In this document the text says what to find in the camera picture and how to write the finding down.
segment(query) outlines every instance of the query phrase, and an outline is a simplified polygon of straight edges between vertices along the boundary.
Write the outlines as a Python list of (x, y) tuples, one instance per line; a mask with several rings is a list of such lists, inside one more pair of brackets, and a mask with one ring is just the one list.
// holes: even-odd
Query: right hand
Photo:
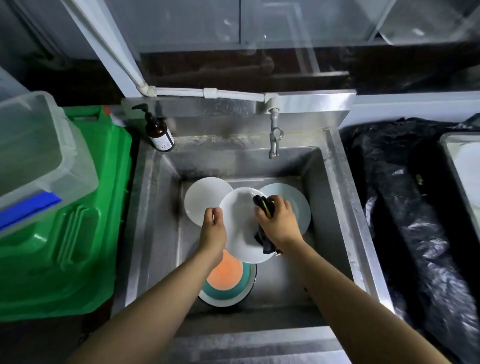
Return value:
[(303, 242), (290, 202), (276, 194), (269, 198), (275, 204), (275, 214), (272, 218), (268, 218), (261, 208), (255, 206), (255, 217), (267, 237), (282, 251), (288, 244)]

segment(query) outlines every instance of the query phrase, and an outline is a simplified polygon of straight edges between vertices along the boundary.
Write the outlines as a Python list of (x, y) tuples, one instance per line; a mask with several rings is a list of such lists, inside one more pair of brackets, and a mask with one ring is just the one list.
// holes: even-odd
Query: stainless steel sink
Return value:
[[(308, 131), (302, 131), (305, 126), (292, 131), (280, 115), (286, 132), (273, 160), (268, 155), (268, 115), (257, 118), (265, 122), (264, 132), (253, 128), (254, 133), (190, 133), (176, 137), (176, 149), (166, 154), (141, 142), (125, 237), (130, 244), (122, 254), (114, 313), (195, 250), (200, 227), (188, 219), (183, 199), (193, 182), (211, 176), (225, 179), (233, 188), (260, 189), (275, 182), (298, 188), (312, 210), (305, 241), (392, 310), (338, 131), (315, 123), (321, 113), (307, 118)], [(180, 130), (182, 122), (190, 121), (176, 120), (173, 127)], [(336, 361), (346, 358), (296, 277), (295, 267), (282, 255), (257, 265), (254, 288), (240, 304), (220, 309), (197, 299), (165, 360), (223, 363), (283, 356), (279, 351)]]

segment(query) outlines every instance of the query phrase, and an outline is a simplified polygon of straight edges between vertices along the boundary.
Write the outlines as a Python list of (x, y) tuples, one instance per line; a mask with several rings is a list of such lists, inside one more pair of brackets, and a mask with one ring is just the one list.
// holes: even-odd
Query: teal bowl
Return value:
[(238, 284), (230, 290), (221, 291), (205, 282), (198, 297), (214, 307), (230, 307), (243, 301), (253, 288), (257, 278), (257, 265), (243, 263), (243, 274)]

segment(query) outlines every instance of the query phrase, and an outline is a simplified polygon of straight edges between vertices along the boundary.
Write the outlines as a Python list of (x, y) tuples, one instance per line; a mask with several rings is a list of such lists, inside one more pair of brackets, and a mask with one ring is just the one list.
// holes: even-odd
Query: soap dispenser bottle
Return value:
[(157, 150), (160, 152), (168, 152), (173, 149), (175, 143), (172, 133), (170, 133), (167, 123), (165, 123), (162, 118), (155, 118), (152, 113), (148, 111), (147, 104), (134, 106), (132, 110), (141, 110), (145, 113), (145, 120), (147, 120), (145, 131)]

